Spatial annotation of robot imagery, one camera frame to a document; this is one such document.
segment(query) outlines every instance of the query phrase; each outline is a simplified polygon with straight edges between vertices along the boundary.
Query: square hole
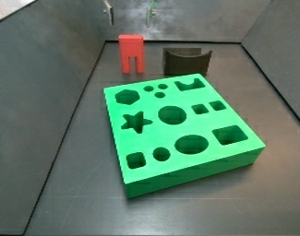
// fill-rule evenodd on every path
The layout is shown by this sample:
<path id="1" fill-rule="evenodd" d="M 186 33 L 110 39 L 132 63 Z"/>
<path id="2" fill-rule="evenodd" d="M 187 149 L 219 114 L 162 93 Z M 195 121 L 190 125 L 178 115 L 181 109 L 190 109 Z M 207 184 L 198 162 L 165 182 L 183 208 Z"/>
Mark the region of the square hole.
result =
<path id="1" fill-rule="evenodd" d="M 214 111 L 221 111 L 221 110 L 226 109 L 226 106 L 223 105 L 222 101 L 219 101 L 219 100 L 211 101 L 210 105 L 211 105 Z"/>
<path id="2" fill-rule="evenodd" d="M 217 138 L 221 145 L 233 144 L 248 139 L 244 131 L 237 125 L 214 129 L 213 135 Z"/>
<path id="3" fill-rule="evenodd" d="M 195 114 L 203 114 L 209 112 L 203 104 L 193 105 L 191 108 Z"/>
<path id="4" fill-rule="evenodd" d="M 146 165 L 145 155 L 142 152 L 135 152 L 126 156 L 127 166 L 130 169 L 143 167 Z"/>

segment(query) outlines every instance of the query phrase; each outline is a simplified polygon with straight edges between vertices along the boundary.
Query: green foam block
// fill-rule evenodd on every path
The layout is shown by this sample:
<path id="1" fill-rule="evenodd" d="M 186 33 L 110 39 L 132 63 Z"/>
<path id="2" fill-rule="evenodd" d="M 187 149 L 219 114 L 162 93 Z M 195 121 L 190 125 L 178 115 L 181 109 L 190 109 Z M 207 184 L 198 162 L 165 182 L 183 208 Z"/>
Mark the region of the green foam block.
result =
<path id="1" fill-rule="evenodd" d="M 265 145 L 199 74 L 103 92 L 128 198 L 254 162 Z"/>

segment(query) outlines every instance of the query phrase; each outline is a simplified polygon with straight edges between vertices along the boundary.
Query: gray wall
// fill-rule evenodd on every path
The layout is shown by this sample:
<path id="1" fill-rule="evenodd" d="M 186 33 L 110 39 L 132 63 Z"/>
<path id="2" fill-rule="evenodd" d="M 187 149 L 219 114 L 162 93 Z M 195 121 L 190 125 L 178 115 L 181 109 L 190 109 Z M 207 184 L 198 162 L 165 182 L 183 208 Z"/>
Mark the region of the gray wall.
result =
<path id="1" fill-rule="evenodd" d="M 157 16 L 147 28 L 150 2 L 108 0 L 115 25 L 110 27 L 100 15 L 107 40 L 116 40 L 122 33 L 138 33 L 146 40 L 241 42 L 270 0 L 158 0 Z"/>
<path id="2" fill-rule="evenodd" d="M 36 204 L 103 47 L 98 7 L 40 0 L 0 22 L 0 234 L 23 233 Z"/>
<path id="3" fill-rule="evenodd" d="M 274 0 L 242 46 L 300 117 L 300 0 Z"/>

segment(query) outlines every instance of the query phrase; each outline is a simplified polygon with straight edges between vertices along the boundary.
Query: red arch block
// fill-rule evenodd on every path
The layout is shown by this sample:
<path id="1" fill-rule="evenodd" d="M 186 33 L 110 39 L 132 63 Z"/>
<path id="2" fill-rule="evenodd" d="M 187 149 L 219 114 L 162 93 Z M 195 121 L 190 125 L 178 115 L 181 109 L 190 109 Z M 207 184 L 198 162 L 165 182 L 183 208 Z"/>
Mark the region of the red arch block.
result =
<path id="1" fill-rule="evenodd" d="M 118 36 L 119 60 L 122 73 L 130 73 L 130 58 L 134 57 L 135 72 L 145 72 L 145 44 L 142 35 L 120 34 Z"/>

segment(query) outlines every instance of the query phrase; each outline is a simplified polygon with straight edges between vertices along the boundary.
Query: star-shaped hole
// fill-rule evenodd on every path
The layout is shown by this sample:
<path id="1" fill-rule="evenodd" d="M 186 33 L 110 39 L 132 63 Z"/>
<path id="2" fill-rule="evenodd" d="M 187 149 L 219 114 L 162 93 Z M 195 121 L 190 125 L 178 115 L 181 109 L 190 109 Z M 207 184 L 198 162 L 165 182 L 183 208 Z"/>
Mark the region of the star-shaped hole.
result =
<path id="1" fill-rule="evenodd" d="M 130 129 L 130 128 L 132 128 L 134 131 L 138 134 L 142 134 L 143 126 L 146 124 L 151 124 L 153 123 L 151 120 L 145 119 L 145 113 L 143 112 L 138 112 L 135 115 L 123 114 L 123 118 L 126 120 L 126 123 L 123 124 L 120 129 Z"/>

